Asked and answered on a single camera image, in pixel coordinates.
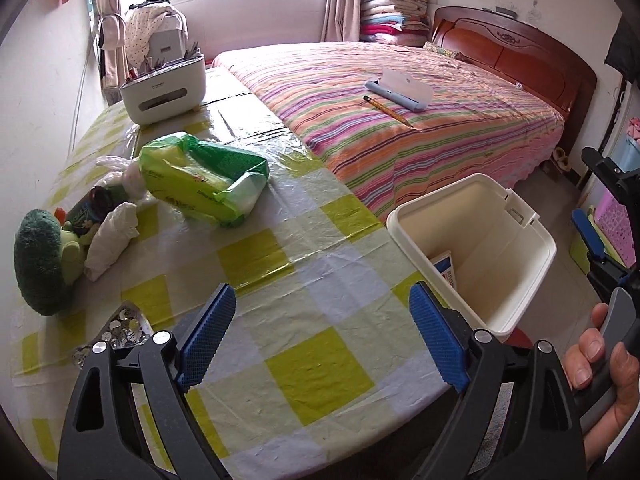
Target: white plastic bin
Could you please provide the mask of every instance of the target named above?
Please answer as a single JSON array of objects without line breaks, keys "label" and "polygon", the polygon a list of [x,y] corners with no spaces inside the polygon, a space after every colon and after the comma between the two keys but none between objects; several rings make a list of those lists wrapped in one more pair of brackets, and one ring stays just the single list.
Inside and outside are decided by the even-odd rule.
[{"label": "white plastic bin", "polygon": [[[504,341],[556,256],[538,218],[511,189],[477,173],[399,206],[386,225],[446,306]],[[429,260],[445,251],[452,253],[457,291]]]}]

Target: green plastic bag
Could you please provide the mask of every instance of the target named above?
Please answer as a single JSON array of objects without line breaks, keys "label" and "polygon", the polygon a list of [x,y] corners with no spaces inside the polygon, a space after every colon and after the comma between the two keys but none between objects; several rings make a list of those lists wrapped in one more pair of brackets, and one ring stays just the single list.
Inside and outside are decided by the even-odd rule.
[{"label": "green plastic bag", "polygon": [[146,188],[157,199],[185,215],[223,226],[244,221],[269,178],[263,156],[184,132],[143,146],[140,171]]}]

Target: white wall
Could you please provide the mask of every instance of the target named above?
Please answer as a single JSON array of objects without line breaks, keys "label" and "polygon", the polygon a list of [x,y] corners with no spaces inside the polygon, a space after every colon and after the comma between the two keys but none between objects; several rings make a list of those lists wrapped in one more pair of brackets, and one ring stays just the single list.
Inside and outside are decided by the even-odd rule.
[{"label": "white wall", "polygon": [[585,146],[597,148],[600,145],[620,86],[620,73],[604,65],[621,15],[613,0],[432,0],[432,3],[432,13],[439,6],[513,9],[521,21],[561,41],[593,68],[598,76],[598,86],[570,155],[574,169],[584,173],[586,168],[580,160],[580,150]]},{"label": "white wall", "polygon": [[[86,0],[29,0],[0,45],[0,404],[15,422],[9,328],[18,290],[14,235],[25,213],[45,201],[64,164],[89,44]],[[78,137],[104,109],[90,58]]]},{"label": "white wall", "polygon": [[220,52],[320,40],[326,0],[191,0],[176,4],[207,59]]}]

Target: stack of folded quilts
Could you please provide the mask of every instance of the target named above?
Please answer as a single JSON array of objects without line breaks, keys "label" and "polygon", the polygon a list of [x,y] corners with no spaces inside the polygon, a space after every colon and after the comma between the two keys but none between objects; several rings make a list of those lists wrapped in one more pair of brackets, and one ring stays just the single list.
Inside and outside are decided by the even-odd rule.
[{"label": "stack of folded quilts", "polygon": [[362,0],[360,40],[423,46],[430,34],[429,0]]}]

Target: striped bedspread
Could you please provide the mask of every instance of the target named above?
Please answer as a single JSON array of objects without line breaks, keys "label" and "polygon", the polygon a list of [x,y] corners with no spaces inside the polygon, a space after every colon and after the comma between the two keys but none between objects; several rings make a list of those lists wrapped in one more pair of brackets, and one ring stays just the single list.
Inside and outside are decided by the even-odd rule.
[{"label": "striped bedspread", "polygon": [[[274,45],[220,54],[233,73],[381,221],[396,206],[473,173],[505,187],[547,159],[564,119],[481,68],[418,48],[375,43]],[[382,67],[434,89],[410,129],[363,101]]]}]

